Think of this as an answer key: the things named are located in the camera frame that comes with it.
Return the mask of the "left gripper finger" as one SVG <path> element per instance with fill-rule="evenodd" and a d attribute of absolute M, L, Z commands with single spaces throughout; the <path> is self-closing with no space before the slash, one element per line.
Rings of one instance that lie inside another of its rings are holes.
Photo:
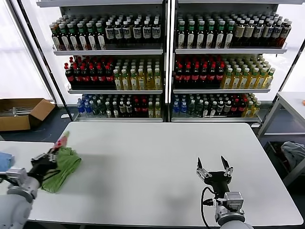
<path fill-rule="evenodd" d="M 51 148 L 47 155 L 48 155 L 48 159 L 50 162 L 56 162 L 57 161 L 57 153 L 58 153 L 58 148 Z"/>
<path fill-rule="evenodd" d="M 38 155 L 36 157 L 33 157 L 31 159 L 31 162 L 39 162 L 41 160 L 48 159 L 48 158 L 49 158 L 49 154 L 44 153 L 44 154 L 40 154 L 40 155 Z"/>

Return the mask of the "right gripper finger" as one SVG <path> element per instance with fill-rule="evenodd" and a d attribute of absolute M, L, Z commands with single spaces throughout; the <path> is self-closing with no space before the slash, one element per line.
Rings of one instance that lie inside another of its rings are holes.
<path fill-rule="evenodd" d="M 221 156 L 221 160 L 222 160 L 222 164 L 224 166 L 224 176 L 225 177 L 231 177 L 234 168 L 229 166 L 228 161 L 223 156 Z"/>
<path fill-rule="evenodd" d="M 197 169 L 196 173 L 200 178 L 209 178 L 212 177 L 212 174 L 210 174 L 207 170 L 205 170 L 202 166 L 201 160 L 198 157 L 198 162 L 197 162 Z"/>

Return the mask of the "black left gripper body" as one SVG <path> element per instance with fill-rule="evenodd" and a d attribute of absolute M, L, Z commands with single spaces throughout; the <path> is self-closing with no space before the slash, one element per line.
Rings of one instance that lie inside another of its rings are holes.
<path fill-rule="evenodd" d="M 57 163 L 48 159 L 32 160 L 31 165 L 28 176 L 33 178 L 44 178 L 49 170 L 57 168 Z"/>

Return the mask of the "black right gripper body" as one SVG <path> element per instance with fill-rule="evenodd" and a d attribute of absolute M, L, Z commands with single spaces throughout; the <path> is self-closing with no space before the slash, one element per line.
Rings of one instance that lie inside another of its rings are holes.
<path fill-rule="evenodd" d="M 228 185 L 232 180 L 232 175 L 224 171 L 207 172 L 204 175 L 204 183 L 212 187 L 213 194 L 224 194 L 229 192 Z"/>

